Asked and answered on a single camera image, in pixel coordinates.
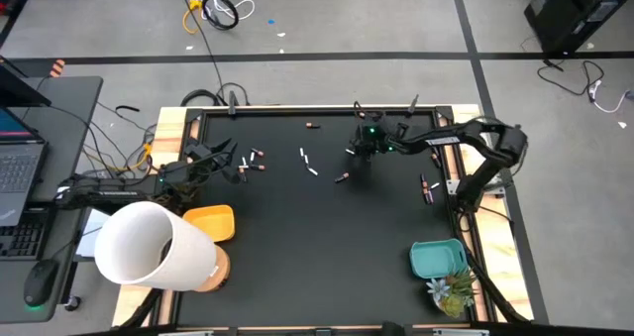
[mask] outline white bucket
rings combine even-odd
[[[169,252],[161,261],[169,240]],[[162,206],[135,202],[103,225],[95,243],[95,263],[115,283],[193,290],[213,273],[216,248],[207,234]]]

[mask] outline potted plant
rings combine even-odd
[[[451,317],[459,317],[465,307],[474,304],[474,281],[476,277],[472,276],[471,269],[466,268],[438,280],[431,279],[431,282],[427,282],[427,292],[443,312]]]

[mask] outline laptop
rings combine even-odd
[[[0,226],[20,222],[46,151],[47,142],[38,133],[0,108]]]

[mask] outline yellow cable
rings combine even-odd
[[[143,144],[143,148],[144,148],[144,150],[145,150],[146,152],[143,154],[143,158],[141,159],[141,161],[140,161],[140,162],[138,162],[138,163],[136,163],[136,164],[134,164],[133,166],[131,166],[131,167],[129,167],[129,168],[117,168],[117,167],[111,167],[111,166],[109,166],[109,165],[107,165],[107,164],[104,164],[104,163],[101,161],[101,159],[99,159],[99,158],[97,158],[97,157],[95,157],[95,156],[93,156],[93,155],[91,155],[91,154],[86,153],[86,155],[87,155],[89,158],[91,158],[92,160],[94,160],[95,162],[97,162],[97,163],[99,163],[99,164],[101,164],[101,165],[103,165],[103,166],[105,166],[106,168],[109,168],[109,169],[111,169],[111,170],[114,170],[114,171],[128,171],[128,170],[131,170],[131,169],[133,169],[133,168],[138,168],[138,167],[140,167],[143,163],[145,163],[145,162],[148,160],[148,156],[149,156],[149,155],[150,155],[150,153],[152,152],[152,147],[150,146],[150,144],[145,143],[145,144]]]
[[[202,10],[202,1],[189,0],[189,10],[187,10],[185,14],[182,16],[182,28],[185,29],[185,31],[190,35],[194,35],[198,33],[198,28],[196,28],[195,30],[191,30],[187,28],[187,17],[189,16],[189,14],[191,14],[192,16],[196,15],[195,13],[196,9]]]
[[[190,30],[189,28],[187,28],[187,17],[189,16],[189,13],[189,10],[187,10],[185,12],[185,15],[182,16],[182,28],[185,29],[187,34],[194,35],[198,33],[198,28],[196,28],[196,30]]]

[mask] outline wooden table frame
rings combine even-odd
[[[250,107],[237,107],[240,109],[301,109],[301,108],[343,108],[345,106],[250,106]],[[366,109],[379,109],[379,108],[404,108],[407,105],[364,105]],[[419,105],[419,107],[435,108],[436,105]],[[475,104],[455,104],[451,106],[453,113],[453,120],[455,123],[466,122],[476,116],[480,115],[479,108]],[[179,160],[180,149],[182,147],[182,140],[185,136],[184,130],[186,128],[185,116],[188,109],[204,109],[204,110],[227,110],[227,107],[163,107],[160,110],[158,116],[157,130],[155,133],[155,140],[152,148],[152,157],[155,166],[175,162]],[[449,120],[445,117],[440,118],[441,125],[449,124]],[[193,122],[190,129],[190,136],[195,137],[198,133],[197,121]],[[459,179],[459,170],[457,168],[454,150],[452,147],[445,147],[445,154],[447,157],[447,164],[449,165],[449,172],[451,179]],[[483,161],[483,157],[471,146],[460,145],[460,152],[462,155],[463,164],[466,173],[473,173],[479,167]],[[485,195],[482,199],[481,206],[497,211],[501,214],[508,216],[508,211],[505,205],[505,199],[496,198],[491,195]],[[467,229],[466,219],[462,221],[463,229]],[[511,231],[508,221],[502,216],[488,212],[481,209],[475,214],[475,230],[478,233],[480,248],[484,256],[484,267],[487,273],[495,285],[499,288],[505,298],[513,305],[513,307],[521,315],[528,319],[533,318],[533,310],[531,308],[531,302],[529,300],[526,282],[522,273],[520,260],[515,244],[515,239]],[[470,249],[474,247],[474,240],[470,233],[463,233],[463,237],[467,242]],[[479,283],[475,283],[475,289],[480,289]],[[119,299],[117,301],[117,308],[113,318],[113,326],[119,325],[124,322],[136,309],[136,307],[143,301],[149,288],[141,286],[129,286],[124,285],[119,292]],[[173,292],[166,290],[163,293],[160,303],[160,313],[158,315],[158,324],[168,324],[170,320],[170,314],[172,312]],[[480,292],[475,297],[475,309],[478,321],[494,321],[489,320],[486,312],[486,305],[482,293]],[[499,310],[496,310],[497,321],[504,321],[503,316]],[[468,324],[458,323],[453,325],[414,325],[414,328],[432,328],[432,327],[467,327]],[[242,327],[238,330],[255,331],[255,330],[310,330],[316,326],[305,327]],[[380,326],[376,325],[359,325],[359,326],[330,326],[333,329],[377,329]],[[228,327],[215,327],[204,328],[206,330],[228,330]]]

